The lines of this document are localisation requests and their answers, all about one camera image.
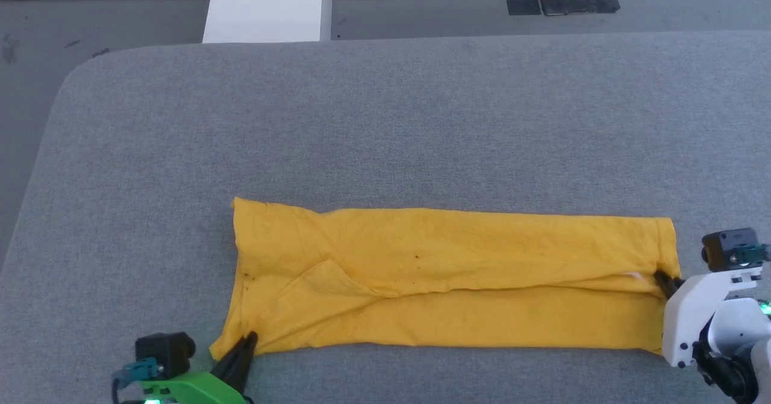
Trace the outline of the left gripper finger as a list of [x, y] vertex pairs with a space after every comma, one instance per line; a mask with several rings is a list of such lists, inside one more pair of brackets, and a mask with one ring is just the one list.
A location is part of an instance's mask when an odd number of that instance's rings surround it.
[[231, 388], [244, 388], [248, 378], [248, 336], [242, 337], [212, 369]]
[[239, 368], [239, 392], [245, 392], [245, 386], [247, 384], [249, 371], [251, 370], [251, 364], [254, 357], [254, 349], [258, 343], [258, 334], [256, 332], [249, 332], [242, 342], [242, 351], [240, 352], [240, 368]]

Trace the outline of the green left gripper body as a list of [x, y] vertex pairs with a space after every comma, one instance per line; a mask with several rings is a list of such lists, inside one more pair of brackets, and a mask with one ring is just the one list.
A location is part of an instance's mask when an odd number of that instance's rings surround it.
[[145, 404], [248, 404], [235, 388], [210, 372], [188, 372], [169, 380], [141, 382]]

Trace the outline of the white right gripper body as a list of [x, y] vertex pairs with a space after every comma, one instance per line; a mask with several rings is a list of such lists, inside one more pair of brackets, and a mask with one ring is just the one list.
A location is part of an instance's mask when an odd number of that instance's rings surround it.
[[762, 267], [704, 273], [685, 280], [664, 308], [664, 359], [672, 367], [694, 365], [696, 343], [708, 353], [749, 355], [754, 369], [763, 368], [763, 308], [750, 297], [729, 298], [733, 291], [755, 288]]

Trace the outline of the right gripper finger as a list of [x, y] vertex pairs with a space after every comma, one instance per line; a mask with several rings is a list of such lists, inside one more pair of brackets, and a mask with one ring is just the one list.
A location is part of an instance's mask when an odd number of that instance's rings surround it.
[[664, 270], [656, 270], [654, 273], [654, 278], [658, 288], [660, 288], [661, 292], [663, 292], [663, 295], [667, 298], [667, 300], [671, 299], [675, 292], [677, 292], [678, 289], [683, 286], [683, 283], [685, 283], [683, 278], [672, 277]]

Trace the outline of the yellow garment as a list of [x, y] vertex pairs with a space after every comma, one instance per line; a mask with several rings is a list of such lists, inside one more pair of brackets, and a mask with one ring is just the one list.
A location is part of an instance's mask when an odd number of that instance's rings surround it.
[[373, 343], [578, 347], [661, 354], [673, 278], [669, 218], [427, 208], [319, 213], [235, 198], [234, 286], [224, 357]]

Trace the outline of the white box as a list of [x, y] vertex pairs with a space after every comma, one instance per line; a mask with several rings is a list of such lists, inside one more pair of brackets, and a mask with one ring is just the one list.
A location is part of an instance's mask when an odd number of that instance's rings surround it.
[[210, 0], [202, 42], [318, 42], [330, 38], [331, 0]]

